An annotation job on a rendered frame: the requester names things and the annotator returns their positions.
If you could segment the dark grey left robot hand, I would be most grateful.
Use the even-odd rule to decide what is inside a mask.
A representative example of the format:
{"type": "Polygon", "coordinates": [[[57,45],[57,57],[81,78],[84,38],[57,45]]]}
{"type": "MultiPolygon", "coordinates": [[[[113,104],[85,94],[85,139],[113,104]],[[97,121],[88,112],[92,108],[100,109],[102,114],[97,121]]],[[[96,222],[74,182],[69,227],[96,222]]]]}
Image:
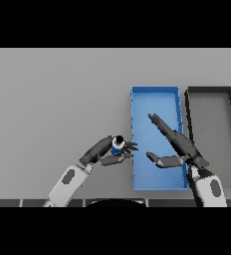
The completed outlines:
{"type": "Polygon", "coordinates": [[[112,155],[111,149],[115,136],[109,135],[98,141],[79,159],[79,162],[86,166],[88,163],[97,163],[99,161],[102,166],[108,166],[121,163],[128,158],[133,158],[132,152],[137,150],[137,143],[125,139],[121,154],[112,155]]]}

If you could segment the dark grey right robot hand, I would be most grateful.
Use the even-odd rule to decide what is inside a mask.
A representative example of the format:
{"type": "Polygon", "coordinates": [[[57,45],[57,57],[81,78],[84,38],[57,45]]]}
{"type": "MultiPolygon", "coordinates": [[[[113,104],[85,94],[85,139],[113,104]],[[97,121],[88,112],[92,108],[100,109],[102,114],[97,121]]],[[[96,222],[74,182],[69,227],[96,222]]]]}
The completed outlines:
{"type": "Polygon", "coordinates": [[[189,167],[194,166],[200,173],[208,172],[206,167],[209,162],[203,158],[190,139],[176,129],[171,129],[157,114],[148,115],[148,117],[176,152],[176,155],[158,156],[148,151],[146,156],[158,168],[178,167],[186,163],[189,167]]]}

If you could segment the blue pipe with dark end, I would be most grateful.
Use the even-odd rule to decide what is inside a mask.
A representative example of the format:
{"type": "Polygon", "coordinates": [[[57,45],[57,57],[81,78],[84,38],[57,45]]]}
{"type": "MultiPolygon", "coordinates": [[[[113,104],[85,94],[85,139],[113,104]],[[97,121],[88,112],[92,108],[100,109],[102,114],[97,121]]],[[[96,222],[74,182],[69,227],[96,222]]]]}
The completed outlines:
{"type": "Polygon", "coordinates": [[[112,155],[121,154],[123,146],[124,146],[123,137],[121,135],[115,136],[113,138],[112,149],[111,149],[112,155]]]}

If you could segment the blue rectangular bin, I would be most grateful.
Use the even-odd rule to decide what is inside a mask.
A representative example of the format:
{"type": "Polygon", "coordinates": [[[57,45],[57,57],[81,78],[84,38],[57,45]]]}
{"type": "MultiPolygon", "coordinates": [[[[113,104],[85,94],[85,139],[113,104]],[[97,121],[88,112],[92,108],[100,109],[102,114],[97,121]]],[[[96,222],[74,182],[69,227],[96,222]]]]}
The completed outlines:
{"type": "Polygon", "coordinates": [[[133,189],[187,190],[187,166],[158,168],[147,156],[176,155],[166,137],[151,122],[148,115],[157,114],[171,129],[183,132],[181,102],[178,86],[132,86],[131,140],[137,143],[133,153],[133,189]]]}

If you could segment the dark grey rectangular bin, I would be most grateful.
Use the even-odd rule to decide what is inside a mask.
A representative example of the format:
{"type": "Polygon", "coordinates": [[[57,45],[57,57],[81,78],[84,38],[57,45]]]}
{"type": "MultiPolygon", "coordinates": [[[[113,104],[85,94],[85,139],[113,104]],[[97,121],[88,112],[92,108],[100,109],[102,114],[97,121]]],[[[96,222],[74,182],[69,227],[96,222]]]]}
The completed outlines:
{"type": "Polygon", "coordinates": [[[207,168],[231,188],[231,87],[188,87],[184,93],[189,138],[207,168]]]}

